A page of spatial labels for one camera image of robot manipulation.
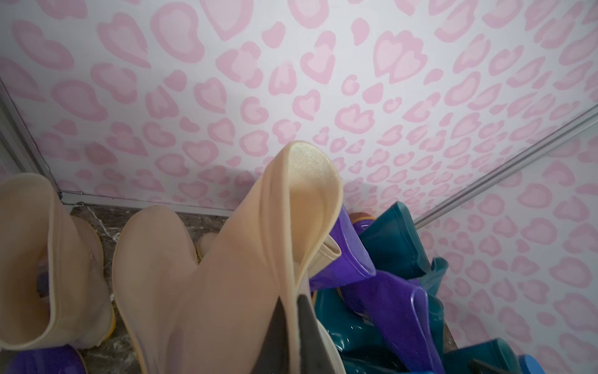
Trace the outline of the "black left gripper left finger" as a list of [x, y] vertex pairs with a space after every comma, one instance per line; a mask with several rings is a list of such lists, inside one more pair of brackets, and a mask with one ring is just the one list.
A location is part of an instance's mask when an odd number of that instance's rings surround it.
[[252, 374], [287, 374], [289, 369], [287, 315], [283, 303], [278, 299]]

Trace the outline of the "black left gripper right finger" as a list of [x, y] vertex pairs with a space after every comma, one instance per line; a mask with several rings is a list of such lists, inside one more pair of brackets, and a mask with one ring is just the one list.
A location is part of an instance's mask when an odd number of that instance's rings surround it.
[[333, 373], [325, 344], [319, 333], [311, 300], [306, 295], [297, 298], [300, 334], [300, 373], [301, 374], [329, 374]]

